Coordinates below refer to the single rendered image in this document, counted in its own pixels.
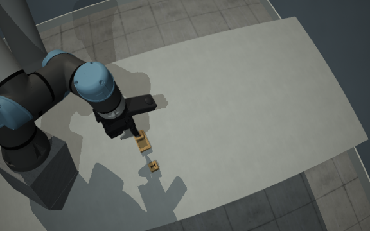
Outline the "tan rectangular tray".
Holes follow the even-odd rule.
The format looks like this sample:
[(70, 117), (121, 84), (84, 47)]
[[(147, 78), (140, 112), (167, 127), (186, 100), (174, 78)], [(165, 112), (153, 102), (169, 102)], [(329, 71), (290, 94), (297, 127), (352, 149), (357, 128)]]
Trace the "tan rectangular tray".
[(144, 151), (146, 151), (146, 150), (149, 150), (151, 148), (151, 146), (149, 144), (149, 141), (146, 138), (146, 135), (145, 135), (145, 133), (144, 133), (143, 130), (142, 130), (142, 133), (145, 136), (145, 139), (144, 140), (137, 142), (136, 138), (134, 137), (135, 140), (136, 140), (137, 146), (138, 146), (138, 148), (139, 148), (139, 150), (140, 150), (141, 153), (144, 152)]

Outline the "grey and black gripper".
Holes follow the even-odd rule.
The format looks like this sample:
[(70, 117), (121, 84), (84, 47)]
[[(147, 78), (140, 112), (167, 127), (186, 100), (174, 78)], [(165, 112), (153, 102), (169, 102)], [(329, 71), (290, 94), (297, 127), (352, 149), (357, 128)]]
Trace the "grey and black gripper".
[[(121, 115), (114, 119), (105, 119), (100, 116), (95, 109), (93, 109), (93, 112), (95, 114), (96, 121), (99, 123), (101, 122), (103, 125), (103, 128), (105, 129), (105, 133), (111, 138), (115, 138), (121, 134), (123, 134), (123, 131), (125, 132), (120, 138), (121, 139), (127, 139), (129, 137), (139, 137), (139, 131), (136, 128), (136, 124), (134, 122), (134, 119), (132, 116), (124, 117), (125, 112), (127, 110), (127, 104), (125, 102), (125, 109), (122, 112)], [(119, 119), (119, 120), (118, 120)], [(109, 121), (108, 121), (109, 120)], [(115, 121), (117, 120), (117, 121)]]

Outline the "tan wooden cube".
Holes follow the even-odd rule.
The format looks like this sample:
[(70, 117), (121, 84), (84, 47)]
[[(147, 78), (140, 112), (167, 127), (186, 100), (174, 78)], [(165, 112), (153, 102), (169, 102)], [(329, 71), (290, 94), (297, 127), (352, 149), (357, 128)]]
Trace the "tan wooden cube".
[(159, 170), (159, 167), (157, 165), (157, 162), (156, 161), (153, 161), (151, 163), (148, 164), (148, 167), (150, 168), (150, 171), (153, 173), (157, 170)]
[(142, 141), (145, 139), (145, 136), (143, 135), (142, 131), (139, 130), (139, 137), (136, 138), (137, 142)]

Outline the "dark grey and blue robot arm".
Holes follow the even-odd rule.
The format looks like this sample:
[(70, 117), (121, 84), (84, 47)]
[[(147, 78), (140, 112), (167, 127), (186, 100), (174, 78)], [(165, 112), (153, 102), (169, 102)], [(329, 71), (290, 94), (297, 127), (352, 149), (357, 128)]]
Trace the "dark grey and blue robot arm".
[[(17, 172), (39, 167), (51, 145), (35, 122), (70, 92), (105, 119), (154, 111), (151, 94), (124, 98), (100, 62), (71, 53), (47, 53), (26, 0), (0, 0), (0, 146), (6, 165)], [(11, 52), (12, 51), (12, 52)], [(13, 162), (13, 163), (12, 163)]]

